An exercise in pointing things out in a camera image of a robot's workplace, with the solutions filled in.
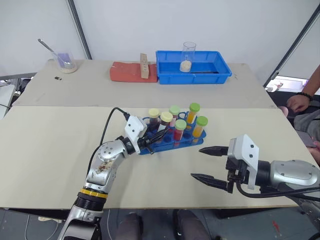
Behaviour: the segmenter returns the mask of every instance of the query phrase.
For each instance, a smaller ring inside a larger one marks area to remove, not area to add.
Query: black cable
[[[98,223],[98,231],[99,231],[99,240],[102,240],[102,229],[101,229],[100,222]]]
[[[292,196],[292,195],[308,194],[308,193],[320,191],[320,186],[316,186],[316,187],[309,187],[309,188],[303,188],[303,189],[298,189],[298,190],[289,190],[289,191],[277,191],[277,192],[267,192],[267,193],[248,193],[248,192],[245,192],[241,188],[241,183],[239,181],[236,182],[236,188],[238,189],[238,191],[242,195],[244,195],[248,198],[254,198],[254,199]]]
[[[320,239],[320,232],[317,232],[316,234],[312,235],[312,237],[309,238],[309,240],[317,240]]]
[[[88,175],[89,174],[89,171],[90,171],[90,168],[91,168],[91,163],[92,163],[92,160],[94,159],[94,156],[97,152],[97,150],[100,148],[101,145],[97,146],[96,149],[93,151],[91,157],[90,157],[90,161],[89,161],[89,165],[88,165],[88,170],[86,171],[86,174]]]
[[[1,104],[1,103],[0,103],[0,106],[3,106],[3,107],[5,107],[5,108],[7,108],[7,109],[10,109],[10,108],[11,108],[11,107],[6,106],[6,105],[3,105],[3,104]]]
[[[111,118],[111,116],[112,116],[112,114],[114,113],[115,110],[118,110],[118,111],[120,111],[121,113],[123,113],[125,119],[128,120],[127,117],[126,117],[126,115],[128,115],[129,113],[123,111],[123,110],[120,109],[119,107],[114,107],[114,108],[111,110],[111,112],[110,112],[110,114],[109,114],[109,117],[108,117],[108,119],[107,119],[106,122],[105,122],[105,126],[104,126],[103,133],[102,133],[101,140],[100,140],[100,145],[102,145],[102,143],[103,143],[103,141],[104,141],[104,137],[105,137],[105,134],[106,134],[106,130],[107,130],[107,127],[108,127],[110,118]]]
[[[124,115],[124,117],[125,117],[125,120],[127,120],[127,121],[128,121],[128,119],[129,119],[129,117],[130,117],[130,114],[129,114],[129,113],[123,111],[123,110],[122,110],[121,108],[119,108],[119,107],[114,107],[114,108],[111,110],[111,112],[110,112],[110,114],[109,114],[109,116],[108,116],[108,119],[107,119],[106,122],[105,122],[105,126],[104,126],[104,129],[103,129],[103,133],[102,133],[102,136],[101,136],[101,139],[100,139],[100,144],[99,144],[99,146],[96,147],[96,149],[93,151],[93,153],[92,153],[92,155],[91,155],[91,157],[90,157],[90,161],[89,161],[89,164],[88,164],[88,170],[87,170],[87,172],[86,172],[87,175],[88,175],[88,173],[89,173],[89,171],[90,171],[91,163],[92,163],[92,161],[93,161],[93,159],[94,159],[94,156],[95,156],[97,150],[98,150],[98,149],[100,148],[100,146],[103,144],[103,141],[104,141],[104,138],[105,138],[105,134],[106,134],[106,131],[107,131],[107,127],[108,127],[110,118],[111,118],[111,116],[112,116],[112,114],[114,113],[115,110],[118,110],[118,111],[120,111],[121,113],[123,113],[123,115]]]
[[[303,195],[303,194],[290,195],[289,197],[320,202],[320,198],[319,197],[307,196],[307,195]]]

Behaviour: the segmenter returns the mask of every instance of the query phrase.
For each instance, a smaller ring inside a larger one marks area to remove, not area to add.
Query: white wall
[[[39,71],[52,56],[38,38],[85,57],[65,0],[1,0],[0,76]]]
[[[264,84],[319,0],[75,0],[92,58],[155,60],[156,50],[220,51]]]
[[[280,76],[309,79],[320,64],[320,17],[279,71]]]

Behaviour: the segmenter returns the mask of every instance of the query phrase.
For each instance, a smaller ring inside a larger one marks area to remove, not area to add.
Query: person's hand
[[[309,106],[310,99],[307,96],[295,95],[288,99],[286,106],[291,108],[295,113],[306,110]]]
[[[320,166],[320,141],[313,142],[316,147],[309,147],[308,150],[311,153],[312,157],[316,163]]]

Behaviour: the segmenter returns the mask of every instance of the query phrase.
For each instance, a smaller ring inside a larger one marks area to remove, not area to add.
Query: red sponge
[[[116,82],[156,83],[156,64],[149,64],[149,78],[141,78],[140,63],[124,63],[115,61],[110,68],[110,78]]]

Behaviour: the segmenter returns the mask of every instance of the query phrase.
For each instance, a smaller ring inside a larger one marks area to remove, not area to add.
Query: robotic arm
[[[125,137],[105,142],[96,150],[95,161],[90,166],[58,240],[101,240],[99,222],[119,165],[129,155],[139,154],[140,149],[148,148],[167,132],[162,130],[149,138],[145,134],[147,125],[136,116],[128,118],[124,130]]]
[[[227,181],[205,174],[191,173],[200,182],[233,193],[234,183],[238,191],[249,198],[286,196],[295,201],[320,231],[320,170],[305,161],[261,161],[259,148],[245,134],[230,140],[229,147],[211,146],[199,150],[211,156],[227,156],[225,168]],[[259,194],[245,192],[260,186]]]

